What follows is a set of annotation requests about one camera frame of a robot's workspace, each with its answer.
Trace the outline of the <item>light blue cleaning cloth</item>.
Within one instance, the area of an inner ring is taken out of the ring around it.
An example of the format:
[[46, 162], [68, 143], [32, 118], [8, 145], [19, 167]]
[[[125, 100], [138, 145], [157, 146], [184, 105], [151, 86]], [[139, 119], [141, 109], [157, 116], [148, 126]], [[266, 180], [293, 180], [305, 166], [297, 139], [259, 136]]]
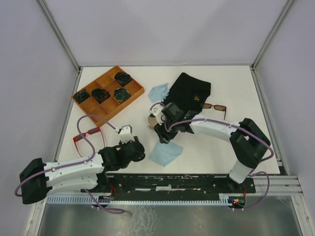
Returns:
[[183, 147], [169, 142], [168, 144], [162, 144], [157, 142], [149, 155], [149, 160], [156, 164], [166, 167], [173, 162], [183, 152]]

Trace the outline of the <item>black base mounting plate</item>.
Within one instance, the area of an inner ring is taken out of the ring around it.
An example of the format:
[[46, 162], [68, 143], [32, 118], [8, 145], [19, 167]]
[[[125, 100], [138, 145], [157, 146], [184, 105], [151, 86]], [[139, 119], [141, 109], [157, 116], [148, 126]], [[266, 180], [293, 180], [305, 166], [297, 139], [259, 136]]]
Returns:
[[101, 181], [90, 189], [93, 194], [113, 194], [113, 198], [126, 192], [185, 191], [229, 196], [253, 194], [254, 181], [247, 177], [241, 184], [229, 180], [227, 176], [214, 174], [98, 174]]

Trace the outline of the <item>crumpled light blue cloth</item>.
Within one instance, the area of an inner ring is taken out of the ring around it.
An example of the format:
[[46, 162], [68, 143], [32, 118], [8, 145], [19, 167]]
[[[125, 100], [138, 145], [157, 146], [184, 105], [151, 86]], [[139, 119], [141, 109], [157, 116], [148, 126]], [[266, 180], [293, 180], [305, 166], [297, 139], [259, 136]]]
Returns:
[[168, 93], [168, 83], [164, 83], [153, 87], [148, 94], [148, 98], [152, 103], [155, 103], [162, 101], [168, 95]]

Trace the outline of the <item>brown sunglasses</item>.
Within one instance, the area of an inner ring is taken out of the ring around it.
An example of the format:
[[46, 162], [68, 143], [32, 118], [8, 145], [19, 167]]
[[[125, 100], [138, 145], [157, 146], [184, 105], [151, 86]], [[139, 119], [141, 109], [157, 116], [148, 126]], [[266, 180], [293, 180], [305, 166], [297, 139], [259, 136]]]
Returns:
[[213, 108], [214, 110], [223, 112], [223, 120], [225, 120], [225, 118], [226, 118], [226, 111], [227, 111], [227, 107], [226, 106], [219, 105], [219, 104], [213, 105], [213, 104], [210, 104], [210, 103], [203, 103], [201, 105], [201, 109], [211, 109], [211, 108]]

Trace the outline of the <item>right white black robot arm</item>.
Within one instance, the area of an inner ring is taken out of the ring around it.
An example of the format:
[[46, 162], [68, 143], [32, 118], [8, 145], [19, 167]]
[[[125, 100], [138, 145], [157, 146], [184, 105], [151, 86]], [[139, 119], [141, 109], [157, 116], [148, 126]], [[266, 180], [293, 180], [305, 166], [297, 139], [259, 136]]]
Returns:
[[149, 123], [162, 144], [169, 143], [178, 132], [208, 135], [230, 143], [237, 158], [225, 181], [231, 192], [243, 188], [244, 180], [272, 150], [267, 136], [250, 118], [241, 122], [212, 119], [197, 111], [184, 112], [173, 102], [156, 103], [149, 113]]

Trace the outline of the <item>rolled green black belt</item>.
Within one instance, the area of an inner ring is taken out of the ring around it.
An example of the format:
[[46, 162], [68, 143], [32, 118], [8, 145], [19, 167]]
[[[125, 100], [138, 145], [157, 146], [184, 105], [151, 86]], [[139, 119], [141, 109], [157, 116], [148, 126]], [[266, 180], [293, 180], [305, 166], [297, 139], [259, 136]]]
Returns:
[[74, 99], [76, 100], [76, 102], [78, 104], [81, 104], [82, 102], [84, 102], [85, 100], [87, 100], [90, 97], [90, 95], [88, 94], [88, 92], [86, 91], [86, 89], [83, 89], [79, 92], [77, 92], [74, 95]]

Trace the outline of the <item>aluminium frame post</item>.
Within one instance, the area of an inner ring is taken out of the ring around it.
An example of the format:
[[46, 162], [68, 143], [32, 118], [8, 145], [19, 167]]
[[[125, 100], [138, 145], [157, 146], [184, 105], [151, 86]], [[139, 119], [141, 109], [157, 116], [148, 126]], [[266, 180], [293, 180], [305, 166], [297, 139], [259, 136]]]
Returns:
[[73, 55], [69, 45], [67, 44], [61, 30], [59, 29], [54, 16], [51, 12], [51, 10], [48, 7], [48, 4], [45, 0], [35, 0], [36, 4], [40, 8], [41, 12], [43, 13], [46, 21], [48, 22], [50, 28], [52, 29], [54, 35], [56, 36], [58, 42], [60, 43], [62, 49], [64, 50], [66, 56], [70, 60], [73, 67], [76, 69], [76, 71], [79, 71], [81, 66], [77, 62], [75, 56]]
[[258, 68], [259, 64], [261, 63], [263, 57], [265, 56], [268, 48], [270, 47], [271, 43], [273, 42], [274, 38], [276, 37], [278, 31], [280, 30], [281, 26], [283, 25], [284, 21], [286, 20], [287, 16], [289, 15], [291, 9], [295, 4], [295, 0], [287, 0], [285, 2], [284, 7], [282, 8], [279, 16], [277, 17], [275, 23], [273, 24], [270, 32], [268, 33], [267, 37], [265, 38], [263, 45], [261, 46], [257, 56], [255, 57], [251, 68], [255, 70]]

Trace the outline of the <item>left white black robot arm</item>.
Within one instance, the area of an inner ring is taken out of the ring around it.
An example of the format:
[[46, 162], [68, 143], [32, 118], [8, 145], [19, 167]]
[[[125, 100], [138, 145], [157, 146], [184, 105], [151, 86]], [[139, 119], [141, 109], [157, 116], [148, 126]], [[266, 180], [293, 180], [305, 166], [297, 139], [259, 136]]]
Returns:
[[144, 146], [137, 137], [125, 144], [105, 147], [90, 159], [66, 162], [32, 160], [20, 173], [19, 197], [25, 205], [37, 203], [48, 195], [76, 190], [105, 191], [109, 186], [106, 172], [126, 168], [130, 162], [145, 158]]

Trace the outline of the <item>left aluminium frame post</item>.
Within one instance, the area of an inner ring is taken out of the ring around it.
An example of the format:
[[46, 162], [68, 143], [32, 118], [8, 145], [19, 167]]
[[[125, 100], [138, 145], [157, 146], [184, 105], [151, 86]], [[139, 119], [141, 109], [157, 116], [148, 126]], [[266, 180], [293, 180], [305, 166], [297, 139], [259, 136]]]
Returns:
[[45, 0], [35, 0], [36, 4], [40, 8], [41, 12], [43, 13], [46, 21], [48, 22], [50, 28], [52, 29], [54, 35], [56, 36], [58, 42], [60, 43], [62, 49], [64, 50], [66, 56], [70, 60], [73, 67], [76, 69], [76, 71], [79, 71], [81, 66], [77, 62], [75, 56], [73, 55], [69, 45], [67, 44], [61, 30], [59, 29], [54, 16], [51, 12], [51, 10], [48, 7], [48, 4]]

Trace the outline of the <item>black folded cloth pouch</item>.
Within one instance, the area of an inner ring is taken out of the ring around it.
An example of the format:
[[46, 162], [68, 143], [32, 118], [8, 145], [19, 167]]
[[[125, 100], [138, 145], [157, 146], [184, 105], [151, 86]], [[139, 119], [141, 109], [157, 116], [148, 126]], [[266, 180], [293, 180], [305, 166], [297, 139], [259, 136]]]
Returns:
[[183, 110], [201, 112], [202, 105], [211, 94], [211, 83], [194, 78], [187, 73], [182, 72], [162, 103], [166, 106], [168, 103], [175, 103]]

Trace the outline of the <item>wooden compartment tray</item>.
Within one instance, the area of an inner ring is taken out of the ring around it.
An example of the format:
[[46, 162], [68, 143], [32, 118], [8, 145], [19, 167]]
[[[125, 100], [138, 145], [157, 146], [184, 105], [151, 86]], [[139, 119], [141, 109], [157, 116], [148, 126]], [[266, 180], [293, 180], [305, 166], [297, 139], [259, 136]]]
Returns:
[[91, 115], [97, 127], [102, 127], [105, 122], [96, 116], [109, 121], [144, 92], [142, 85], [116, 65], [74, 93], [72, 100], [84, 114]]

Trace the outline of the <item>rolled black belt top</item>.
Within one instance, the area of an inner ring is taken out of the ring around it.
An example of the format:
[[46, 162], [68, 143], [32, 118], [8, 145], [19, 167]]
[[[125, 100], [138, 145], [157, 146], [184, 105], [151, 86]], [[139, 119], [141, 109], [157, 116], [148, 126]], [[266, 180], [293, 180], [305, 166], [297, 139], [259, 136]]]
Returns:
[[117, 72], [114, 78], [115, 81], [122, 87], [127, 85], [132, 80], [131, 76], [125, 72]]

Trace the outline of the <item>rolled blue yellow belt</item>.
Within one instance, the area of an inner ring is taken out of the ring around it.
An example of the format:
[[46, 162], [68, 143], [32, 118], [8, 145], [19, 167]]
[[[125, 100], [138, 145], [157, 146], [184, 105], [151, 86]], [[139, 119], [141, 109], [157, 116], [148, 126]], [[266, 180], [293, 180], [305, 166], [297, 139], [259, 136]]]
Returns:
[[118, 88], [114, 91], [114, 98], [120, 104], [128, 100], [130, 97], [130, 93], [125, 88]]

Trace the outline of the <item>rolled black belt middle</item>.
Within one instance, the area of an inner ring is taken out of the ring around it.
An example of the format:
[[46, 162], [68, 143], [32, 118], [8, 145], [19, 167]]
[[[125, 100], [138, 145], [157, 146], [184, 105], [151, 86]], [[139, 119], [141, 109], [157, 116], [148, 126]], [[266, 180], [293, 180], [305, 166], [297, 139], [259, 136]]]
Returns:
[[110, 97], [110, 93], [105, 89], [95, 88], [92, 90], [92, 97], [101, 104]]

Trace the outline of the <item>marble pattern glasses case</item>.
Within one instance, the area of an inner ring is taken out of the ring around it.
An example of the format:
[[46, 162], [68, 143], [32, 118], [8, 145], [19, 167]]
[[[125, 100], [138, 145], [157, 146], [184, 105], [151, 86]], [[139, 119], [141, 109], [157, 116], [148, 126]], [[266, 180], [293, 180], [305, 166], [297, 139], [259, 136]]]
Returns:
[[153, 116], [152, 114], [150, 114], [148, 116], [148, 127], [150, 129], [153, 129], [157, 124], [158, 124], [157, 118]]

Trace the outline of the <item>right aluminium frame post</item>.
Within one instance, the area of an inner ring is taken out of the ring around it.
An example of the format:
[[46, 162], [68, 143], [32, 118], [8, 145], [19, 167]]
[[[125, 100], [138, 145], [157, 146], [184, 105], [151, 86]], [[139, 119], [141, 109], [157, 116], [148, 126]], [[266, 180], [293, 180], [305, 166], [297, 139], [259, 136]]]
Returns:
[[275, 23], [273, 24], [270, 32], [268, 33], [267, 37], [265, 38], [263, 45], [261, 46], [257, 56], [255, 57], [251, 68], [255, 70], [258, 68], [259, 64], [261, 63], [263, 57], [265, 56], [268, 48], [270, 47], [271, 43], [273, 42], [274, 38], [276, 37], [278, 31], [280, 30], [281, 26], [283, 25], [284, 21], [286, 20], [287, 16], [289, 15], [291, 9], [295, 4], [295, 0], [287, 0], [285, 2], [284, 7], [282, 8], [279, 16], [277, 17]]

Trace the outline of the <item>red sunglasses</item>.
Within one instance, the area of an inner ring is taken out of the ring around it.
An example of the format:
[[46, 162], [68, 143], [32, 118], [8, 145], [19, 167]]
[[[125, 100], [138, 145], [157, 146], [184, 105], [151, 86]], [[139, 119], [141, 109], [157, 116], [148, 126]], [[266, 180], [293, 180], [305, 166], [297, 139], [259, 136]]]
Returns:
[[[101, 129], [99, 127], [92, 128], [92, 129], [88, 130], [87, 132], [83, 132], [82, 134], [86, 139], [88, 139], [89, 136], [96, 134], [95, 140], [98, 143], [100, 142], [100, 138], [102, 138], [103, 145], [100, 146], [100, 148], [103, 149], [106, 147], [106, 138], [104, 137], [103, 132], [101, 131]], [[78, 147], [78, 143], [82, 143], [81, 140], [84, 140], [84, 138], [80, 134], [73, 137], [74, 146], [75, 146], [78, 154], [81, 157], [83, 157], [83, 155], [81, 154], [80, 149]]]

